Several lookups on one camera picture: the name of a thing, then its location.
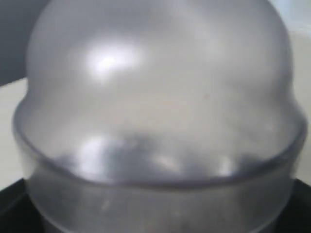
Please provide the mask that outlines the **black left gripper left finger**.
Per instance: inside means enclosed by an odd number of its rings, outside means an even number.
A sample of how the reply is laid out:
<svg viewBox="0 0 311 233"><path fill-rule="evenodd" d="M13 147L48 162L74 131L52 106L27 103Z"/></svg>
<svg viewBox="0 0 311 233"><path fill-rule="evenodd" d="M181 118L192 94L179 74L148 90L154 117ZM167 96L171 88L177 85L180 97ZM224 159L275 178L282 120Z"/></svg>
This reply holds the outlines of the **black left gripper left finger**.
<svg viewBox="0 0 311 233"><path fill-rule="evenodd" d="M23 179L0 191L0 233L43 232L41 217L29 199Z"/></svg>

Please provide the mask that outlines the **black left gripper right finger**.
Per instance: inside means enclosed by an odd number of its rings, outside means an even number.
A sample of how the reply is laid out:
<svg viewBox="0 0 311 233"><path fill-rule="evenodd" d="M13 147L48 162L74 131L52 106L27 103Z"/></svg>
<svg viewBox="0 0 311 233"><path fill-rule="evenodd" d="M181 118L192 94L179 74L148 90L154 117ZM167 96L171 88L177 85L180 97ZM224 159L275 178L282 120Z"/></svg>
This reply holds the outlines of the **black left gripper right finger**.
<svg viewBox="0 0 311 233"><path fill-rule="evenodd" d="M291 198L279 217L280 233L311 233L311 187L297 179Z"/></svg>

